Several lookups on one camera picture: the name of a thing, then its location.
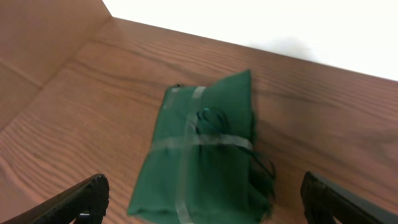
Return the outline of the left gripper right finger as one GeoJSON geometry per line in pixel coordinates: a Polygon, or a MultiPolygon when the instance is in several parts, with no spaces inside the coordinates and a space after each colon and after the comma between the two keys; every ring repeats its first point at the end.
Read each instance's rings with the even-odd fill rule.
{"type": "Polygon", "coordinates": [[[300,188],[308,224],[397,224],[397,215],[319,174],[306,172],[300,188]]]}

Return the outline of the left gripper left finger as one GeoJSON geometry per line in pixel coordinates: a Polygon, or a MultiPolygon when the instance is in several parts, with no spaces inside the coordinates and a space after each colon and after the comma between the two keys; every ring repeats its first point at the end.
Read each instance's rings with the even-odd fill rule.
{"type": "Polygon", "coordinates": [[[95,174],[3,224],[101,224],[109,191],[105,175],[95,174]]]}

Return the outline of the green folded cloth bundle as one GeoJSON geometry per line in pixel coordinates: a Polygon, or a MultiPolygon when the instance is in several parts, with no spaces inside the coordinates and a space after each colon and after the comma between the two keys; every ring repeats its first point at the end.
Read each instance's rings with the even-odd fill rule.
{"type": "Polygon", "coordinates": [[[275,168],[254,150],[249,70],[165,91],[127,213],[149,223],[260,223],[275,168]]]}

